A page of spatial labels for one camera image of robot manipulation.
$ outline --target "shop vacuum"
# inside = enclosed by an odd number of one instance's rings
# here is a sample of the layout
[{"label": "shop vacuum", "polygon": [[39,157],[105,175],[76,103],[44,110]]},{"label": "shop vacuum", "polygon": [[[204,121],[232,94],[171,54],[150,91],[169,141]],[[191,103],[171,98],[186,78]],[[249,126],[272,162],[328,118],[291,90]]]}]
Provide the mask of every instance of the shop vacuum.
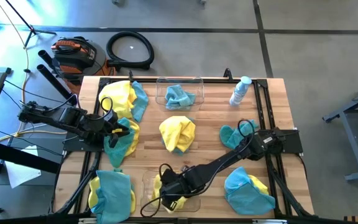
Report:
[{"label": "shop vacuum", "polygon": [[[122,37],[139,39],[146,46],[149,58],[143,62],[128,62],[114,55],[112,45]],[[143,35],[129,31],[119,32],[109,39],[106,50],[110,60],[100,45],[84,37],[62,37],[51,46],[51,50],[54,58],[45,50],[40,50],[38,56],[48,64],[57,78],[63,79],[74,94],[80,93],[84,76],[116,75],[122,67],[148,70],[154,60],[154,50],[150,42]]]}]

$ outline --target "tripod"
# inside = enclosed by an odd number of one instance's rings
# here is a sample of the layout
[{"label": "tripod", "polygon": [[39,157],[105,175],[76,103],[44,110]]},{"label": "tripod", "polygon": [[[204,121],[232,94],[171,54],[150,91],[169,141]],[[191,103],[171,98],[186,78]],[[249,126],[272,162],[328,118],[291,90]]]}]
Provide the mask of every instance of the tripod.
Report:
[{"label": "tripod", "polygon": [[25,41],[25,44],[24,46],[27,47],[27,44],[29,43],[30,41],[30,38],[31,38],[31,35],[34,34],[34,35],[37,35],[37,32],[38,33],[42,33],[42,34],[53,34],[53,35],[56,35],[55,32],[49,32],[49,31],[44,31],[44,30],[37,30],[37,29],[34,29],[34,27],[32,27],[31,25],[29,25],[25,20],[24,18],[19,14],[19,12],[16,11],[16,9],[13,7],[13,5],[8,1],[8,0],[5,0],[8,5],[13,9],[13,11],[16,12],[16,14],[22,19],[22,21],[24,22],[24,24],[30,29],[30,33],[29,35],[27,36],[27,40]]}]

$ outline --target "yellow cloth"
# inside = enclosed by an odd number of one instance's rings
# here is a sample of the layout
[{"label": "yellow cloth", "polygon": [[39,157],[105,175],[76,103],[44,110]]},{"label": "yellow cloth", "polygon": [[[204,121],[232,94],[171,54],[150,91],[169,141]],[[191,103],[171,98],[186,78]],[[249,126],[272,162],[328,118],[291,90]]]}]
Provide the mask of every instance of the yellow cloth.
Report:
[{"label": "yellow cloth", "polygon": [[[89,182],[89,187],[91,189],[91,193],[88,197],[88,205],[90,208],[93,208],[98,203],[98,195],[96,194],[96,190],[100,188],[100,180],[99,177],[95,177]],[[136,197],[134,191],[131,189],[131,213],[135,212],[136,208]]]},{"label": "yellow cloth", "polygon": [[263,183],[261,183],[261,181],[258,178],[256,178],[253,175],[248,175],[248,177],[252,180],[254,185],[259,189],[260,193],[269,195],[269,191],[267,190],[267,187]]},{"label": "yellow cloth", "polygon": [[165,147],[172,152],[176,147],[185,152],[195,137],[196,125],[186,116],[172,116],[160,124]]},{"label": "yellow cloth", "polygon": [[[152,192],[152,198],[151,200],[157,198],[160,196],[160,188],[161,188],[162,184],[161,184],[161,179],[160,179],[160,175],[157,174],[154,178],[154,189],[153,189],[153,192]],[[181,197],[179,198],[179,200],[177,200],[177,206],[173,209],[173,211],[166,209],[166,211],[169,213],[169,214],[172,214],[174,211],[178,210],[178,209],[182,209],[183,206],[185,205],[185,202],[187,201],[187,198],[185,197]],[[158,200],[152,202],[152,205],[155,206],[155,207],[158,207]]]},{"label": "yellow cloth", "polygon": [[[118,118],[132,118],[131,109],[136,97],[135,90],[131,87],[130,81],[119,81],[106,85],[99,93],[99,101],[109,96],[112,99],[112,109],[117,113]],[[105,110],[110,109],[109,99],[103,100]]]},{"label": "yellow cloth", "polygon": [[132,141],[131,146],[128,147],[127,151],[125,152],[124,156],[129,156],[133,153],[136,149],[137,143],[139,142],[139,125],[137,125],[134,121],[129,120],[130,128],[135,131],[134,140]]}]

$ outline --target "white paper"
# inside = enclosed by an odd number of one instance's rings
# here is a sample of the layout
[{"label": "white paper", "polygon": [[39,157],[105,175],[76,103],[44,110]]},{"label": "white paper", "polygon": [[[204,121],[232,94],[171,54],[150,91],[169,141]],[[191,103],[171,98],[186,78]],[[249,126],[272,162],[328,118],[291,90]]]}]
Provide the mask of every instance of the white paper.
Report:
[{"label": "white paper", "polygon": [[[37,146],[29,146],[26,149],[23,149],[22,152],[30,153],[35,156],[38,156]],[[23,184],[29,180],[32,180],[36,177],[41,176],[41,170],[17,165],[13,162],[5,161],[7,174],[9,176],[9,183],[11,184],[12,188]]]}]

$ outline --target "black hose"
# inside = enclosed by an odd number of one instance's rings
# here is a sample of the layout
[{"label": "black hose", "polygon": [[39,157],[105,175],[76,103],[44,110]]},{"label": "black hose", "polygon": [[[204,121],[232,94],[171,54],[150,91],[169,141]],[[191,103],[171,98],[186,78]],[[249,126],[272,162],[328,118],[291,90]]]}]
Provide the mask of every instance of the black hose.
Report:
[{"label": "black hose", "polygon": [[[112,52],[112,45],[120,39],[121,37],[135,37],[136,39],[140,40],[149,51],[149,58],[147,60],[144,60],[143,62],[128,62],[127,60],[124,60],[122,58],[117,57]],[[107,66],[109,67],[115,67],[116,70],[119,70],[121,67],[126,68],[143,68],[148,70],[150,68],[150,64],[154,61],[154,50],[150,42],[140,33],[131,32],[131,31],[122,31],[118,34],[112,36],[109,41],[107,42],[106,46],[107,54],[111,58],[111,60],[108,60]]]}]

